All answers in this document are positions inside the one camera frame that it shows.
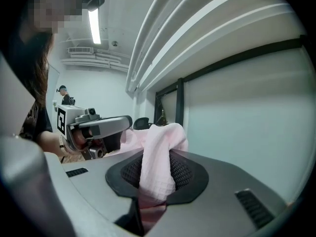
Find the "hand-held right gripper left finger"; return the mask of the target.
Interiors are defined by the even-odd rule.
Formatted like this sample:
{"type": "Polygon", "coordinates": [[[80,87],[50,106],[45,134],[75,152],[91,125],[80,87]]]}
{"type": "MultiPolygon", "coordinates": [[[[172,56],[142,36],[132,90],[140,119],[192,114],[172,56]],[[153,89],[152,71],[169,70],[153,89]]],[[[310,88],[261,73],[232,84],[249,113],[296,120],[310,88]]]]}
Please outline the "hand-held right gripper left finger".
{"type": "Polygon", "coordinates": [[[112,158],[61,164],[53,153],[44,156],[77,237],[144,235],[136,199],[119,197],[106,181],[112,158]]]}

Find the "person's left hand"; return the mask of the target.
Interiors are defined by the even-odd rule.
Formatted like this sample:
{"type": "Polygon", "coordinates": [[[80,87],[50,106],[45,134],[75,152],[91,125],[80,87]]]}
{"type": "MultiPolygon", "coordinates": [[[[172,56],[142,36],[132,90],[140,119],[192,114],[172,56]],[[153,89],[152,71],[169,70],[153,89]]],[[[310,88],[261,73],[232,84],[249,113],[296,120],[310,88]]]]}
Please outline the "person's left hand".
{"type": "Polygon", "coordinates": [[[81,129],[72,130],[73,145],[79,151],[83,151],[87,146],[87,139],[84,137],[81,129]]]}

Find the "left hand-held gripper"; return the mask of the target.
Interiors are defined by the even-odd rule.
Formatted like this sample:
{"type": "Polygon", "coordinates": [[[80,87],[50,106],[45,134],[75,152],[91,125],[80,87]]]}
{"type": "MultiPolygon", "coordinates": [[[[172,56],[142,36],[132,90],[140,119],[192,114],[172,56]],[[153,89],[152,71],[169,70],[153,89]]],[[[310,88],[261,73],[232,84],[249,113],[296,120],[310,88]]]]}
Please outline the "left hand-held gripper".
{"type": "Polygon", "coordinates": [[[101,118],[94,108],[58,105],[56,110],[61,147],[66,153],[80,152],[85,160],[102,158],[106,153],[119,150],[122,132],[133,125],[131,116],[101,118]],[[82,134],[88,135],[87,146],[83,151],[73,145],[74,129],[80,129],[82,134]]]}

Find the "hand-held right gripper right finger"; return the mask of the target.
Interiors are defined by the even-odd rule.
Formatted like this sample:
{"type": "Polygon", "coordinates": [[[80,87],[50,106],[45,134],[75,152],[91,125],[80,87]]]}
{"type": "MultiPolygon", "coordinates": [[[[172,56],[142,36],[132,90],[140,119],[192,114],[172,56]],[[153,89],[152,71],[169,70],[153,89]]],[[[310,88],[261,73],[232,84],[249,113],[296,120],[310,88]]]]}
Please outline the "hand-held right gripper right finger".
{"type": "Polygon", "coordinates": [[[272,189],[236,165],[200,155],[174,150],[202,165],[209,176],[205,190],[191,203],[169,205],[148,232],[150,237],[247,237],[258,230],[236,193],[250,190],[277,217],[285,201],[272,189]]]}

